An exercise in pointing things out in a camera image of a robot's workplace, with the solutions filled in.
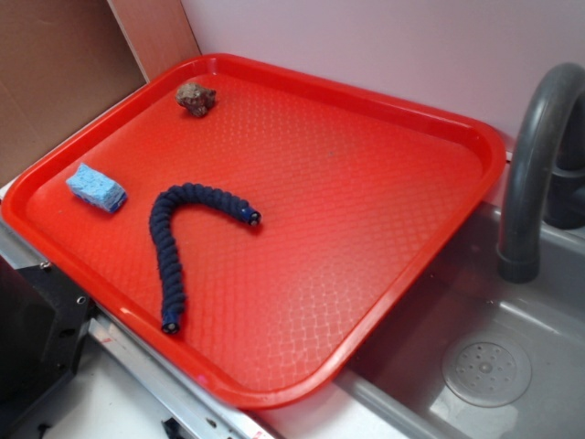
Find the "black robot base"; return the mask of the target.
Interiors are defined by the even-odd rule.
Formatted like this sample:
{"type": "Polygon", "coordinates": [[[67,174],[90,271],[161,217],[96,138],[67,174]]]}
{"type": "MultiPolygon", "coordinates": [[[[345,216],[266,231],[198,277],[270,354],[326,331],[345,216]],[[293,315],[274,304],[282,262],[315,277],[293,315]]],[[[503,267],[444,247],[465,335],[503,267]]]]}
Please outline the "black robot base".
{"type": "Polygon", "coordinates": [[[1,262],[1,424],[77,372],[93,302],[57,267],[1,262]]]}

